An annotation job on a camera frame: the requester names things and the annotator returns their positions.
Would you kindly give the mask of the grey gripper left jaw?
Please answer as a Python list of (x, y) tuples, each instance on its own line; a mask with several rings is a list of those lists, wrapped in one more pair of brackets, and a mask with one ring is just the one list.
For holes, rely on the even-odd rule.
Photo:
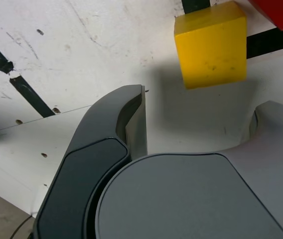
[(95, 213), (106, 184), (145, 155), (145, 87), (122, 86), (81, 119), (36, 216), (33, 237), (95, 238)]

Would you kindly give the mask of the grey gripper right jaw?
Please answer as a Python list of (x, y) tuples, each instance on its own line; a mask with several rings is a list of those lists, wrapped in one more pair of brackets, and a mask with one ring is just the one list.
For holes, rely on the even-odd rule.
[(283, 239), (283, 105), (255, 110), (253, 137), (201, 154), (153, 154), (117, 172), (95, 215), (99, 239)]

